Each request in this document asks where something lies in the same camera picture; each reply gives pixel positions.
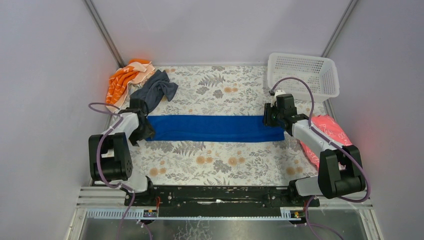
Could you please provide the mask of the floral tablecloth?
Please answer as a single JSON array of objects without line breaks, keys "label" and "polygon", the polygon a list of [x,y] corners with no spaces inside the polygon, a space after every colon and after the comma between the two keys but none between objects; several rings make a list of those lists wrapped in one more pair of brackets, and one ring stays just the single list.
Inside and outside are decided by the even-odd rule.
[{"label": "floral tablecloth", "polygon": [[[175,97],[163,98],[154,116],[262,115],[271,100],[264,66],[163,66],[178,84]],[[301,144],[283,141],[141,141],[130,147],[135,174],[155,185],[285,186],[318,173]]]}]

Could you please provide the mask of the orange white towel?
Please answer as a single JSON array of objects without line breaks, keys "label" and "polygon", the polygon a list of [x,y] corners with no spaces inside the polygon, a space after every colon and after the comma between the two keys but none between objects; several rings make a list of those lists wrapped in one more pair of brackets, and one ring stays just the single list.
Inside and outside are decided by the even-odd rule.
[{"label": "orange white towel", "polygon": [[109,77],[106,104],[120,108],[129,96],[130,85],[142,86],[156,71],[150,60],[133,58]]}]

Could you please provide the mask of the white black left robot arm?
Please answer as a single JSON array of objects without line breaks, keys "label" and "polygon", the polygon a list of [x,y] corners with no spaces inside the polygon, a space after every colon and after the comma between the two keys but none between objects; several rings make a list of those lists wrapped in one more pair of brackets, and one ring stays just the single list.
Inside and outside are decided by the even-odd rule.
[{"label": "white black left robot arm", "polygon": [[101,134],[88,139],[89,169],[96,184],[105,184],[112,189],[123,189],[128,193],[141,194],[148,191],[150,179],[133,173],[130,148],[137,147],[142,140],[154,137],[155,130],[148,121],[149,109],[142,99],[132,99],[129,107],[119,109],[105,103],[103,114],[115,121]]}]

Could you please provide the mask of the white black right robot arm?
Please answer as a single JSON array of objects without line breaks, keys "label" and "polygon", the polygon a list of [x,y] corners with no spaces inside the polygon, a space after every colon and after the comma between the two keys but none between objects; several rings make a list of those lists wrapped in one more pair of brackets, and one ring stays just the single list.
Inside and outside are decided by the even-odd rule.
[{"label": "white black right robot arm", "polygon": [[299,114],[291,94],[275,95],[272,103],[264,105],[263,124],[282,128],[319,158],[315,180],[294,181],[300,196],[320,195],[333,199],[365,190],[367,183],[359,149],[336,143],[314,126],[307,115]]}]

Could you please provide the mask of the dark grey towel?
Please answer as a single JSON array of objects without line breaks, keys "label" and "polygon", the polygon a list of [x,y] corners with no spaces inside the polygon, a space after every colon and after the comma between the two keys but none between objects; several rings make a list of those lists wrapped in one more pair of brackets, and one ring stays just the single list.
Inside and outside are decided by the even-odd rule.
[{"label": "dark grey towel", "polygon": [[142,109],[144,113],[151,113],[161,102],[163,97],[170,102],[177,93],[178,85],[170,82],[165,71],[157,70],[142,86],[130,95],[129,107]]}]

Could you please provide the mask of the blue towel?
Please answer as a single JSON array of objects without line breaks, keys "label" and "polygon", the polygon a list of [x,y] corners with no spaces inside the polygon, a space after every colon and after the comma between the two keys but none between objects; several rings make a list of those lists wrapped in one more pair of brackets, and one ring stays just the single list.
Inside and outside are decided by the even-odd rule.
[{"label": "blue towel", "polygon": [[260,115],[159,115],[149,116],[155,130],[152,141],[261,143],[285,139],[280,127],[263,124]]}]

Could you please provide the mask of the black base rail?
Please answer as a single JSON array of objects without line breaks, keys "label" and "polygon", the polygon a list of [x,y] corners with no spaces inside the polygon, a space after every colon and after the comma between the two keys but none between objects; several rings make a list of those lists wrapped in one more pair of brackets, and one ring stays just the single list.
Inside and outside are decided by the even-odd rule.
[{"label": "black base rail", "polygon": [[282,208],[304,210],[309,197],[279,186],[151,185],[124,205],[152,207],[159,217],[281,217]]}]

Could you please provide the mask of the white plastic basket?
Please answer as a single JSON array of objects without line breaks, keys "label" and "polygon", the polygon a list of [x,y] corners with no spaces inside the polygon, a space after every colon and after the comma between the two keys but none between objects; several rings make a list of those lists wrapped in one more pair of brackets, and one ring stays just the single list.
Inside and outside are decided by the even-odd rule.
[{"label": "white plastic basket", "polygon": [[270,89],[283,78],[301,79],[309,86],[316,103],[340,94],[338,71],[330,58],[274,52],[268,57],[266,72]]}]

